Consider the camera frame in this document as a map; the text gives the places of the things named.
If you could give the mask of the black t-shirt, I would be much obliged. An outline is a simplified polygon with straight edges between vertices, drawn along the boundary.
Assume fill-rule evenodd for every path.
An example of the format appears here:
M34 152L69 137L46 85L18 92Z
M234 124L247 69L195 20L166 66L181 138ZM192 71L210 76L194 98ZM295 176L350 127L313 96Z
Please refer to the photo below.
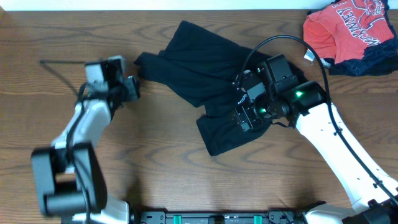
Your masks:
M157 54L144 52L135 60L139 77L167 85L194 107L206 113L196 124L206 149L217 156L261 137L271 121L243 131L233 119L233 110L243 93L233 86L241 68L255 70L269 55L256 52L212 33L196 24L182 21L168 46Z

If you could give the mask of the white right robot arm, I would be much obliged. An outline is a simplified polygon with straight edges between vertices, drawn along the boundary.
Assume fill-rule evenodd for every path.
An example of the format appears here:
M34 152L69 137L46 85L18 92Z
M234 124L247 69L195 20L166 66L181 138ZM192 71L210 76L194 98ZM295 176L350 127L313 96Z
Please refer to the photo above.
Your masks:
M371 158L317 82L258 69L237 77L243 98L235 116L244 131L285 118L316 148L336 175L350 208L319 202L297 215L302 223L397 223L397 181Z

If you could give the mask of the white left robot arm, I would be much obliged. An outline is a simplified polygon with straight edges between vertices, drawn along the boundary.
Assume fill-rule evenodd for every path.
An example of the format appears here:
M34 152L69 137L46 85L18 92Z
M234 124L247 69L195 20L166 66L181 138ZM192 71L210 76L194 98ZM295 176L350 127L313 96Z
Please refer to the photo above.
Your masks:
M126 201L110 195L95 154L102 132L126 101L139 99L139 82L85 82L74 91L75 114L50 146L31 154L40 212L64 223L130 223Z

